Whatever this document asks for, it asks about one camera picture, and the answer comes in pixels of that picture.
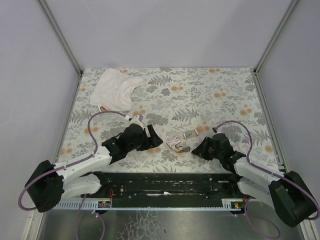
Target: floral tablecloth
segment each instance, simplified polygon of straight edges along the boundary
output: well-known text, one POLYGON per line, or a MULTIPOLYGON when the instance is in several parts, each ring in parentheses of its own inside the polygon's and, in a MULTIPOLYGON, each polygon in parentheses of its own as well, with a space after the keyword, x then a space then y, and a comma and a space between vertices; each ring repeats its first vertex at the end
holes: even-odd
MULTIPOLYGON (((132 109, 126 114, 142 114, 144 124, 152 124, 164 144, 147 151, 132 151, 104 169, 106 172, 180 172, 224 173, 219 161, 206 161, 198 156, 177 153, 166 142, 178 136, 181 144, 193 150, 205 136, 212 137, 212 127, 226 120, 245 124, 253 137, 251 159, 277 169, 266 120, 258 100, 249 68, 119 68, 130 76, 141 76, 145 84, 131 94, 132 109), (183 133, 197 129, 198 137, 184 140, 183 133)), ((104 68, 86 68, 58 161, 66 161, 94 148, 87 122, 98 111, 89 105, 90 95, 104 68)), ((99 144, 119 134, 128 122, 107 113, 92 121, 91 130, 99 144)), ((249 138, 237 124, 220 128, 234 149, 247 153, 249 138)))

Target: gray floor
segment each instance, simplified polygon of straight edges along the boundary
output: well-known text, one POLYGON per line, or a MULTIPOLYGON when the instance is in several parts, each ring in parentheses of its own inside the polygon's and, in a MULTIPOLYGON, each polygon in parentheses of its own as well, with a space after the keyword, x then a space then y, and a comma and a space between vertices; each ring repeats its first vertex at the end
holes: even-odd
MULTIPOLYGON (((257 201, 250 202, 249 212, 268 217, 281 229, 281 240, 303 240, 300 227, 290 228, 274 210, 257 201)), ((43 218, 38 240, 73 240, 75 210, 51 210, 43 218)), ((258 235, 244 216, 226 211, 109 211, 103 215, 104 240, 266 240, 258 235)), ((263 233, 276 236, 267 222, 252 218, 263 233)), ((102 224, 89 211, 81 211, 80 240, 98 240, 102 224)))

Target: metal pole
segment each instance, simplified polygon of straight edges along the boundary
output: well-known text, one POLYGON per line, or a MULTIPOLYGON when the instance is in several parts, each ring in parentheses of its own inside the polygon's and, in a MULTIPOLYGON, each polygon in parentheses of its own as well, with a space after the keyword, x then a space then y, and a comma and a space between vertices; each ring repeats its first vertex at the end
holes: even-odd
POLYGON ((291 14, 293 13, 294 9, 296 8, 298 2, 300 0, 292 0, 290 5, 288 6, 288 8, 285 11, 285 14, 283 15, 278 27, 276 28, 271 40, 269 41, 266 49, 264 50, 258 64, 256 65, 256 67, 254 68, 254 72, 255 73, 259 73, 259 71, 261 70, 261 67, 263 66, 263 64, 265 63, 271 49, 273 48, 275 42, 277 41, 280 33, 283 31, 289 17, 291 16, 291 14))
POLYGON ((51 25, 56 37, 58 38, 59 42, 61 43, 61 46, 64 49, 64 52, 66 53, 66 55, 68 56, 74 70, 81 75, 82 74, 82 70, 81 67, 76 59, 76 57, 74 56, 73 52, 70 49, 69 44, 67 43, 63 33, 61 32, 60 27, 58 26, 58 23, 54 17, 54 15, 52 14, 46 0, 36 0, 39 3, 39 6, 41 7, 44 15, 46 16, 49 24, 51 25))

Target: white towel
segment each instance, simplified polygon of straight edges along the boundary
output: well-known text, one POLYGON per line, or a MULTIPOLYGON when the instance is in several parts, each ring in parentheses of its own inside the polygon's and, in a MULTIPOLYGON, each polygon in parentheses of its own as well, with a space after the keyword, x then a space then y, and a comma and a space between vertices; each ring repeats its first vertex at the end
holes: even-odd
POLYGON ((130 94, 144 80, 139 76, 129 76, 119 70, 109 68, 104 71, 91 96, 91 106, 102 106, 107 111, 129 111, 132 106, 130 94))

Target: white wall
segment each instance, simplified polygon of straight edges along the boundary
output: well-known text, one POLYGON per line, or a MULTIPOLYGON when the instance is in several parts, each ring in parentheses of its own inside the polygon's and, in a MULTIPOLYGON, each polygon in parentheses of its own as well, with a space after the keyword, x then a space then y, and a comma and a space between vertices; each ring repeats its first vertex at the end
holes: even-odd
POLYGON ((85 67, 254 67, 291 0, 47 0, 85 67))
MULTIPOLYGON (((320 1, 300 1, 260 72, 289 168, 320 202, 320 1)), ((316 222, 320 233, 320 220, 316 222)))
MULTIPOLYGON (((52 160, 77 74, 35 0, 0 0, 0 233, 19 240, 29 212, 18 196, 52 160)), ((29 196, 23 198, 32 207, 29 196)))

